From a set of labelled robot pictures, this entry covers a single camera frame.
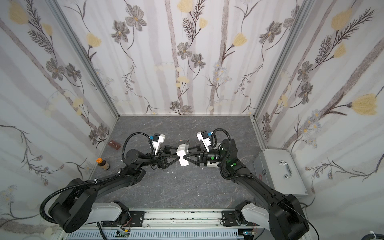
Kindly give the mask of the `white jewelry box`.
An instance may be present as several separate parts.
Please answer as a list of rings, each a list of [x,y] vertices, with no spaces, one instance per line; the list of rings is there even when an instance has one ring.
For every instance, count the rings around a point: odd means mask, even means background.
[[[189,145],[188,144],[182,144],[179,145],[176,151],[178,157],[179,157],[179,163],[182,167],[188,166],[189,162],[184,159],[184,157],[189,154]]]

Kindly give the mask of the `white jewelry box lid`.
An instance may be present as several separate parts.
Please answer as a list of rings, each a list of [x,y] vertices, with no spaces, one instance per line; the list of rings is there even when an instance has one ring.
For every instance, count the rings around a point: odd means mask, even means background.
[[[217,168],[218,167],[218,163],[207,163],[207,166],[208,167],[212,167],[212,168]]]

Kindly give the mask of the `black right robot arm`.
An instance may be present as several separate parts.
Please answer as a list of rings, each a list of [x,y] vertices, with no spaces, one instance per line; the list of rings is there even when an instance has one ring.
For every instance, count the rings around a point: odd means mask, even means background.
[[[197,151],[189,152],[184,160],[197,166],[218,163],[224,179],[244,187],[260,201],[266,211],[264,219],[261,214],[252,214],[252,207],[245,204],[241,212],[247,222],[269,230],[276,240],[299,240],[310,230],[310,223],[304,217],[299,200],[292,194],[284,195],[272,189],[253,175],[237,157],[235,141],[225,139],[218,149],[202,150],[200,146],[193,148]]]

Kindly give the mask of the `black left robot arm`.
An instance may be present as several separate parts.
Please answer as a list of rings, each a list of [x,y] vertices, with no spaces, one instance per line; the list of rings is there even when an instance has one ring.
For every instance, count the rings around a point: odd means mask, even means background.
[[[139,183],[146,174],[143,167],[156,166],[165,170],[179,159],[176,153],[171,153],[169,147],[157,154],[129,150],[123,156],[126,166],[116,174],[88,181],[79,178],[72,180],[65,188],[43,200],[40,215],[45,221],[59,225],[66,233],[73,233],[85,224],[96,222],[89,219],[96,212],[93,205],[97,199]]]

